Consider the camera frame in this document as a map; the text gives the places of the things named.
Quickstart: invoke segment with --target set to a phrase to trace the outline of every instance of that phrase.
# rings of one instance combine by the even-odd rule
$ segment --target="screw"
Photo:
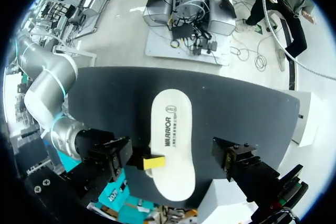
[[[50,185],[50,180],[45,179],[45,180],[43,180],[42,184],[43,184],[44,186],[49,186],[49,185]]]
[[[41,189],[40,186],[35,186],[35,187],[34,187],[34,192],[35,192],[36,194],[39,194],[41,191],[42,191],[42,189]]]

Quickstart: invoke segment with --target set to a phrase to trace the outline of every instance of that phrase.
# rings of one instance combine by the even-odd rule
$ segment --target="yellow block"
[[[157,168],[157,167],[162,167],[165,165],[165,158],[164,157],[153,157],[153,158],[149,158],[143,159],[143,169],[147,170],[147,169],[151,169],[151,168]]]

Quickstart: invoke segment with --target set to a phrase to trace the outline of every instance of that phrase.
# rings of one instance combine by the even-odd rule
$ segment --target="person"
[[[312,0],[266,0],[267,10],[277,10],[285,18],[290,29],[293,41],[286,48],[294,58],[301,54],[307,48],[305,34],[302,29],[301,21],[299,19],[300,13],[302,16],[312,24],[316,24],[316,19],[311,15],[314,8]],[[242,20],[237,25],[237,32],[254,31],[255,26],[259,21],[265,17],[263,9],[263,1],[256,0],[254,3],[250,17],[247,20]],[[281,49],[277,50],[277,59],[281,71],[285,70],[285,52]]]

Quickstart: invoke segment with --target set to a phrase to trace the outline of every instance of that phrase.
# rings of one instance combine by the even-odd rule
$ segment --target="white shoe insole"
[[[188,199],[195,189],[192,105],[180,90],[167,89],[154,99],[151,113],[151,153],[165,156],[165,166],[151,170],[158,191],[168,200]]]

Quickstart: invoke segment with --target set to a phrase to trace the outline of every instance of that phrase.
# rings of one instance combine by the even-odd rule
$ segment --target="black curved tabletop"
[[[249,143],[265,163],[278,168],[296,126],[299,100],[248,82],[160,68],[81,68],[69,92],[69,112],[88,127],[129,136],[134,146],[148,146],[152,102],[166,89],[183,91],[192,103],[196,188],[185,201],[169,201],[144,171],[127,166],[132,196],[176,208],[197,208],[212,179],[225,178],[211,155],[214,136]]]

